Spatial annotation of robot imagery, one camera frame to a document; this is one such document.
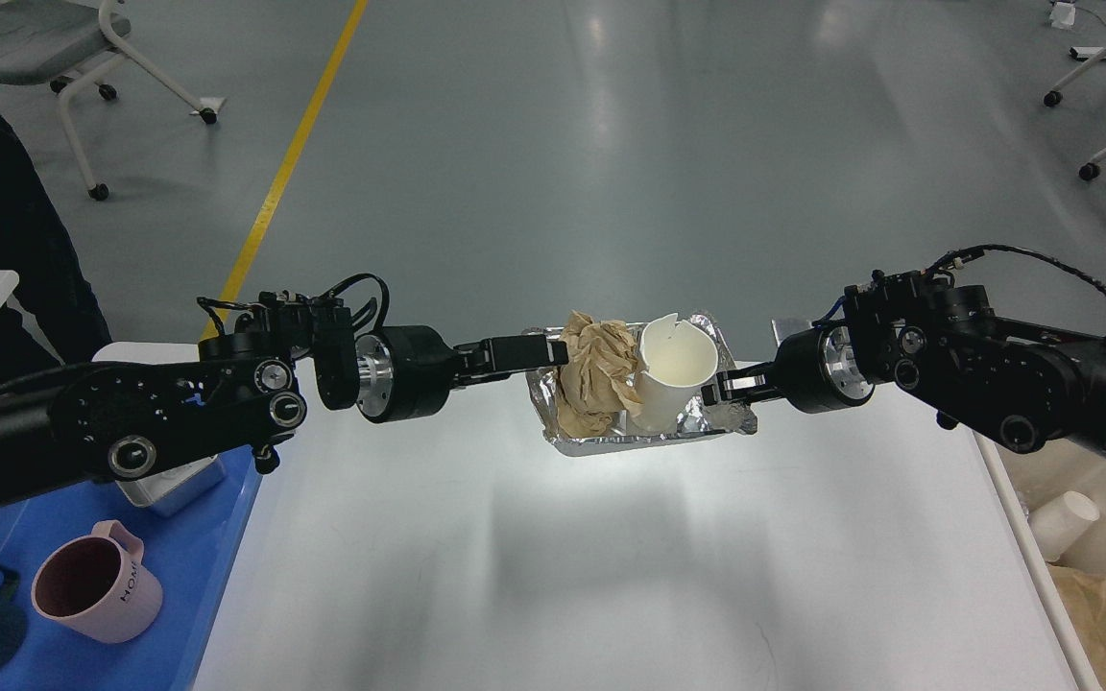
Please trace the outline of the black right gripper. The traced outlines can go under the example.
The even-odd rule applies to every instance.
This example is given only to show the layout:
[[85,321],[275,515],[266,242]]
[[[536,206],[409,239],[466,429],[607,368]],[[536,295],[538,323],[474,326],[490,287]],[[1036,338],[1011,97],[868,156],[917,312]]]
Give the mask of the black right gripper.
[[825,413],[869,402],[877,388],[857,365],[849,328],[802,331],[781,341],[773,369],[720,371],[703,386],[706,406],[786,399],[803,413]]

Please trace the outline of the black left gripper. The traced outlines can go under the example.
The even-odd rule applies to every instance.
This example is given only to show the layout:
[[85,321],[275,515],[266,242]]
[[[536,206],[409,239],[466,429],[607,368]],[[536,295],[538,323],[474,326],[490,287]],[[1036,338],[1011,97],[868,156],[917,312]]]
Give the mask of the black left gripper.
[[561,367],[566,342],[543,333],[462,343],[457,350],[429,326],[385,326],[355,341],[357,411],[373,423],[430,417],[449,391],[504,381],[511,373]]

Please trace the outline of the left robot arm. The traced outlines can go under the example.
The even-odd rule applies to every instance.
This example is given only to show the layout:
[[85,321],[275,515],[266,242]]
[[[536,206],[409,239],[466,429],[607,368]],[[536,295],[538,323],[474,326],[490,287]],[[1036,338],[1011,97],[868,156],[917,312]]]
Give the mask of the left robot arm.
[[247,446],[257,471],[307,417],[298,362],[328,410],[373,423],[438,413],[449,394],[517,371],[566,366],[567,346],[518,334],[451,346],[431,327],[392,326],[390,290],[359,308],[343,299],[374,281],[356,273],[315,295],[263,292],[250,302],[199,299],[215,333],[198,358],[104,360],[31,373],[0,386],[0,507],[91,481],[135,481]]

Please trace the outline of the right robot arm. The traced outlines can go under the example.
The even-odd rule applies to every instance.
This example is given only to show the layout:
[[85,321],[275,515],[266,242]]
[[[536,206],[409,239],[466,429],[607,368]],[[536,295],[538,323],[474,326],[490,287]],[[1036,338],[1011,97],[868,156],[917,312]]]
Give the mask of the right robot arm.
[[[1067,439],[1106,458],[1106,336],[1001,318],[987,289],[956,275],[989,244],[953,250],[924,270],[874,271],[843,290],[776,357],[716,373],[706,404],[785,399],[804,413],[866,404],[891,383],[933,408],[941,428],[966,425],[1018,454]],[[1106,285],[1074,266],[1064,272]]]

